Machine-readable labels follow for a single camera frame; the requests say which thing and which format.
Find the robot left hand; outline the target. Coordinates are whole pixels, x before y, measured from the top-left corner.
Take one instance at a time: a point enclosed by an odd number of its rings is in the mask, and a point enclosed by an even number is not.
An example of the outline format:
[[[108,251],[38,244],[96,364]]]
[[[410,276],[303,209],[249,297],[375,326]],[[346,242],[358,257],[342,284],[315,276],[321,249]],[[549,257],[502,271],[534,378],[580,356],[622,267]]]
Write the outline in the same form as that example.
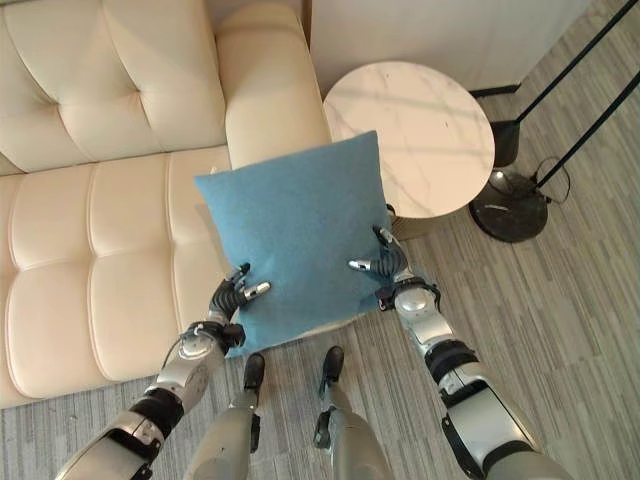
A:
[[[246,286],[250,264],[243,263],[227,275],[214,291],[209,302],[209,315],[230,322],[237,310],[265,295],[272,287],[269,281]]]

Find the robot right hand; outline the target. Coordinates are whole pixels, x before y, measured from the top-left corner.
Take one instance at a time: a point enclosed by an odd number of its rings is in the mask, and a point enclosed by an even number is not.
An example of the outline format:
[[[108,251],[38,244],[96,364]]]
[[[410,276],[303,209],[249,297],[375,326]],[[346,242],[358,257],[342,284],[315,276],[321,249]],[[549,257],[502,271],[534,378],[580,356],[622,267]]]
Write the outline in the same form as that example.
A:
[[[377,289],[413,278],[415,274],[406,254],[391,231],[377,224],[371,230],[379,245],[379,255],[371,259],[349,260],[348,267],[374,281]]]

